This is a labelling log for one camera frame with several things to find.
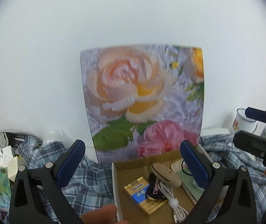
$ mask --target white box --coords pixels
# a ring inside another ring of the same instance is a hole
[[[14,158],[15,154],[14,154],[14,150],[11,146],[7,146],[5,148],[2,149],[3,151],[3,155],[2,155],[2,163],[1,166],[2,167],[7,167],[8,166],[8,162]]]

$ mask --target rose painting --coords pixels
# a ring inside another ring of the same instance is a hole
[[[200,48],[148,44],[81,52],[84,98],[99,162],[126,161],[199,141]]]

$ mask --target gold cigarette pack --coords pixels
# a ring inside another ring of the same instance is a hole
[[[150,215],[165,204],[166,200],[150,200],[146,194],[148,186],[149,183],[146,179],[144,177],[140,177],[125,186],[125,191],[143,211]]]

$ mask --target white wall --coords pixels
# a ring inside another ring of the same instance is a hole
[[[203,48],[203,128],[266,110],[266,0],[0,0],[0,129],[92,147],[80,51],[133,43]]]

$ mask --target screw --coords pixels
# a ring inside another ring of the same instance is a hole
[[[245,172],[245,171],[247,171],[247,168],[245,166],[241,166],[241,170],[243,170]]]
[[[219,168],[220,167],[220,164],[217,163],[217,162],[214,162],[212,165],[213,165],[214,168]]]
[[[25,166],[21,166],[20,168],[19,168],[19,171],[20,172],[23,172],[25,170]]]
[[[52,166],[53,166],[53,162],[50,162],[50,161],[45,164],[46,168],[51,168]]]

